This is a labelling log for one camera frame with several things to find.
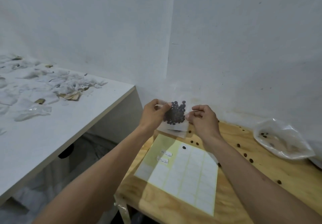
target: handwritten label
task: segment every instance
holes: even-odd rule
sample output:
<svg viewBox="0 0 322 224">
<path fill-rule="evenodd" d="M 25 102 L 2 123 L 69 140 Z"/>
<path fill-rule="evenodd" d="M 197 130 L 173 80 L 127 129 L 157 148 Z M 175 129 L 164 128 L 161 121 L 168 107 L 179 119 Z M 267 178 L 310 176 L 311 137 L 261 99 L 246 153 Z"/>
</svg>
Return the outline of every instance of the handwritten label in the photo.
<svg viewBox="0 0 322 224">
<path fill-rule="evenodd" d="M 165 164 L 168 164 L 169 163 L 169 160 L 168 159 L 160 158 L 159 156 L 156 158 L 156 160 L 158 162 L 162 162 L 162 163 L 165 163 Z"/>
<path fill-rule="evenodd" d="M 165 154 L 168 157 L 172 157 L 172 153 L 169 151 L 161 150 L 161 153 Z"/>
</svg>

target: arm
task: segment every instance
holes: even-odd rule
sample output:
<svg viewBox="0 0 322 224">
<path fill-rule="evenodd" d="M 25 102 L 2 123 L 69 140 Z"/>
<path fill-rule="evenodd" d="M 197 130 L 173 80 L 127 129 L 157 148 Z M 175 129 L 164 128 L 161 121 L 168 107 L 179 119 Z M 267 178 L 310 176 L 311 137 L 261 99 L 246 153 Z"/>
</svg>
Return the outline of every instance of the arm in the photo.
<svg viewBox="0 0 322 224">
<path fill-rule="evenodd" d="M 216 114 L 197 105 L 187 116 L 205 147 L 223 172 L 254 223 L 322 223 L 322 217 L 252 166 L 221 137 Z"/>
<path fill-rule="evenodd" d="M 114 193 L 143 144 L 161 124 L 169 104 L 156 111 L 158 100 L 148 103 L 139 126 L 58 194 L 35 219 L 38 223 L 96 223 L 114 202 Z"/>
</svg>

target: wooden table top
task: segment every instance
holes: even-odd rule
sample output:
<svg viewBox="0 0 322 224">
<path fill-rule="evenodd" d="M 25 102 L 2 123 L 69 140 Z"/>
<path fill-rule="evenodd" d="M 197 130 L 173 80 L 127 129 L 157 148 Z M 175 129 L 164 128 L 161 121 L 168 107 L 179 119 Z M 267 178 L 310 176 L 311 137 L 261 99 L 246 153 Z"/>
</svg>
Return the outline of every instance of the wooden table top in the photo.
<svg viewBox="0 0 322 224">
<path fill-rule="evenodd" d="M 286 161 L 264 149 L 252 132 L 235 125 L 219 123 L 224 139 L 241 154 L 254 160 L 253 165 L 273 181 L 280 180 L 281 186 L 322 215 L 322 172 L 309 160 Z M 161 133 L 195 147 L 203 148 L 203 143 L 189 126 L 191 133 L 185 139 L 176 138 L 163 132 L 155 132 L 141 148 L 125 175 L 116 194 L 133 208 L 159 223 L 253 223 L 221 168 L 218 169 L 214 216 L 171 196 L 157 187 L 134 176 L 143 157 L 156 136 Z"/>
</svg>

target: person's left hand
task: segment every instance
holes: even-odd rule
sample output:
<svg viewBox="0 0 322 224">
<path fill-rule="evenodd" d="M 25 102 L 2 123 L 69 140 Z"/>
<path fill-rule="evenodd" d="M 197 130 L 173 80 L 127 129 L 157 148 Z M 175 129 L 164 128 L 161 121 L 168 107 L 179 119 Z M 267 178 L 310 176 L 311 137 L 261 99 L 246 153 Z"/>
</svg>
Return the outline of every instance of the person's left hand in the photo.
<svg viewBox="0 0 322 224">
<path fill-rule="evenodd" d="M 171 108 L 171 103 L 164 104 L 159 110 L 155 108 L 158 104 L 158 99 L 153 99 L 146 104 L 143 109 L 142 117 L 139 123 L 139 128 L 143 129 L 150 136 L 153 135 L 161 122 L 163 121 L 164 114 Z"/>
</svg>

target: forearm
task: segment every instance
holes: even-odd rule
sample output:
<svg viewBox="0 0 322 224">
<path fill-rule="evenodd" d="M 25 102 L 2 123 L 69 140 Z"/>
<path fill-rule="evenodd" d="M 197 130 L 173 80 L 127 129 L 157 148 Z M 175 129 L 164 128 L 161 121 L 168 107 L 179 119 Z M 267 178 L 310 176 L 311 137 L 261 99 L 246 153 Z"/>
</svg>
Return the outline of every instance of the forearm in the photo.
<svg viewBox="0 0 322 224">
<path fill-rule="evenodd" d="M 147 137 L 140 128 L 133 131 L 72 181 L 34 223 L 96 223 L 114 202 L 115 191 Z"/>
<path fill-rule="evenodd" d="M 255 223 L 322 223 L 319 214 L 271 181 L 225 141 L 206 141 Z"/>
</svg>

